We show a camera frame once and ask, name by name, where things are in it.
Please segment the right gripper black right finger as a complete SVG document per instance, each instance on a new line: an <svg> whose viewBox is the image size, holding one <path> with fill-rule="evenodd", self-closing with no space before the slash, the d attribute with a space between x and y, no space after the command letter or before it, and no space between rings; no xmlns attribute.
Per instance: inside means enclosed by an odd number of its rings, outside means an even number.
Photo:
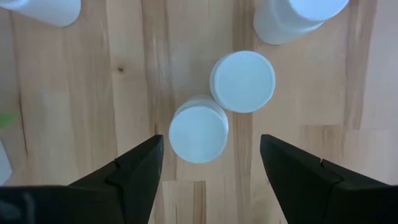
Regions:
<svg viewBox="0 0 398 224"><path fill-rule="evenodd" d="M261 136L260 152L288 223L397 223L397 186L269 134Z"/></svg>

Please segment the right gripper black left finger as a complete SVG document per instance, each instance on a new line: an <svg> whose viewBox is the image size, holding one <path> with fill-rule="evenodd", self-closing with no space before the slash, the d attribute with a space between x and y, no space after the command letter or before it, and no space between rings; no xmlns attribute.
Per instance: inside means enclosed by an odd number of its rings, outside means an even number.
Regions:
<svg viewBox="0 0 398 224"><path fill-rule="evenodd" d="M164 137L156 134L71 185L116 194L125 223L147 223L162 173Z"/></svg>

